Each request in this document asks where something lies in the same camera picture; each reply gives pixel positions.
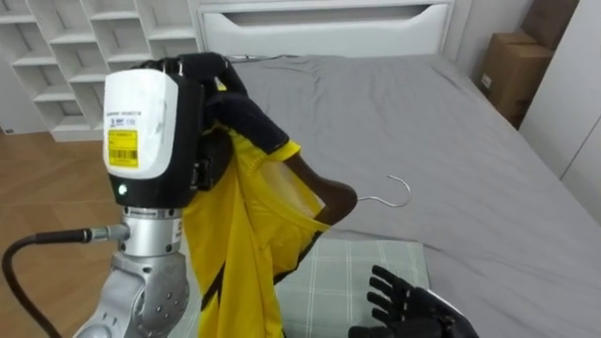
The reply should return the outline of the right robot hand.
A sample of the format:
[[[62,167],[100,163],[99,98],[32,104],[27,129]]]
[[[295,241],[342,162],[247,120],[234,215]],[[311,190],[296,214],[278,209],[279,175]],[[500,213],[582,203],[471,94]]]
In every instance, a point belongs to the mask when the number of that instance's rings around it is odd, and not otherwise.
[[[372,290],[378,326],[352,326],[348,338],[479,338],[469,320],[450,302],[429,289],[414,286],[379,265],[372,267]]]

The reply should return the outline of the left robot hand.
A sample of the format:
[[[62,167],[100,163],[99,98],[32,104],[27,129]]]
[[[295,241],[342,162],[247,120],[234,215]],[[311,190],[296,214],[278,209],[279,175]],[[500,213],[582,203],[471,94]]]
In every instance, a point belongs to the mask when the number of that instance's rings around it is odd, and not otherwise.
[[[150,59],[105,79],[103,160],[122,207],[188,206],[222,178],[236,136],[266,155],[289,141],[221,54]]]

